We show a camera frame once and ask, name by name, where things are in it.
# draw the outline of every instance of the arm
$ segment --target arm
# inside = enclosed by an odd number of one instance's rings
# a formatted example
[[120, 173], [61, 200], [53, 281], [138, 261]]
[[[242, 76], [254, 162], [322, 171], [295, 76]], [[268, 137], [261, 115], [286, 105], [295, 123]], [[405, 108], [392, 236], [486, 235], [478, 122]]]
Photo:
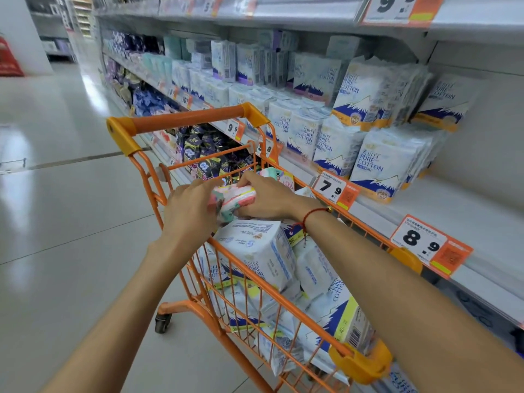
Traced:
[[216, 181], [179, 186], [164, 210], [164, 229], [139, 269], [42, 393], [120, 391], [169, 284], [216, 225], [207, 203]]
[[[239, 185], [249, 182], [257, 197], [242, 215], [302, 222], [321, 206], [272, 178], [246, 172]], [[522, 359], [434, 286], [327, 212], [306, 230], [421, 391], [522, 390]]]

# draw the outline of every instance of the tile floor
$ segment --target tile floor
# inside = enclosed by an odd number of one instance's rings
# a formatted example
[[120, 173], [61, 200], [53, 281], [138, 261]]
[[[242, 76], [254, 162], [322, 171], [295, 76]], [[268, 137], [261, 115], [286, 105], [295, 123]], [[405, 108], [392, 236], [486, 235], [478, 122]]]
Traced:
[[[22, 171], [0, 172], [2, 392], [38, 391], [160, 233], [138, 172], [112, 154], [105, 118], [121, 113], [85, 41], [76, 45], [79, 65], [53, 64], [54, 76], [0, 78], [0, 167], [25, 161]], [[165, 298], [184, 297], [177, 279]], [[181, 314], [162, 336], [151, 323], [123, 391], [256, 388], [196, 317]]]

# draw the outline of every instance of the red string bracelet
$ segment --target red string bracelet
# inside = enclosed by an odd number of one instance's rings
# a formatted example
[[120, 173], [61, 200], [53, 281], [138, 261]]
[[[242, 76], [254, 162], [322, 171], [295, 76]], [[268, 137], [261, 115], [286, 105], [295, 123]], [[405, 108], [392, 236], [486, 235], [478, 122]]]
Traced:
[[322, 208], [315, 208], [309, 211], [305, 216], [302, 222], [299, 222], [299, 225], [302, 226], [302, 230], [304, 231], [304, 245], [305, 245], [305, 238], [306, 238], [306, 230], [305, 230], [305, 220], [308, 218], [309, 215], [311, 215], [313, 212], [316, 211], [327, 211], [331, 213], [331, 207], [322, 207]]

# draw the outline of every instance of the forearm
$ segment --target forearm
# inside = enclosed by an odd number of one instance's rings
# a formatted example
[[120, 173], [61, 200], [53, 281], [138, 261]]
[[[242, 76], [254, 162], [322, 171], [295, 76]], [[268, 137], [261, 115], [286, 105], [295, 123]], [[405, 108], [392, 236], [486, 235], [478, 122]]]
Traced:
[[185, 263], [151, 244], [131, 281], [43, 393], [121, 390], [151, 317], [176, 275], [176, 270], [167, 273], [156, 267], [159, 257], [172, 257], [178, 269]]
[[[306, 208], [296, 206], [298, 215]], [[422, 391], [522, 383], [515, 353], [388, 253], [326, 212], [312, 213], [306, 229]]]

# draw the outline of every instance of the cart leg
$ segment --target cart leg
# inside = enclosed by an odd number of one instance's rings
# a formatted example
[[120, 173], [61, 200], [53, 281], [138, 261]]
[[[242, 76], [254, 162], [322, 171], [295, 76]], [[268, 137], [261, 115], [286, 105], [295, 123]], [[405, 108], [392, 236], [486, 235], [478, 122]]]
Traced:
[[271, 386], [266, 380], [260, 375], [258, 370], [253, 367], [253, 364], [249, 362], [244, 353], [239, 349], [237, 345], [227, 336], [226, 332], [220, 328], [220, 324], [213, 319], [213, 316], [209, 314], [206, 309], [196, 302], [190, 300], [180, 302], [164, 302], [158, 307], [158, 315], [173, 314], [192, 312], [200, 320], [207, 325], [207, 328], [213, 333], [213, 335], [219, 340], [229, 354], [235, 359], [239, 366], [244, 370], [246, 375], [253, 381], [258, 389], [264, 393], [274, 392]]

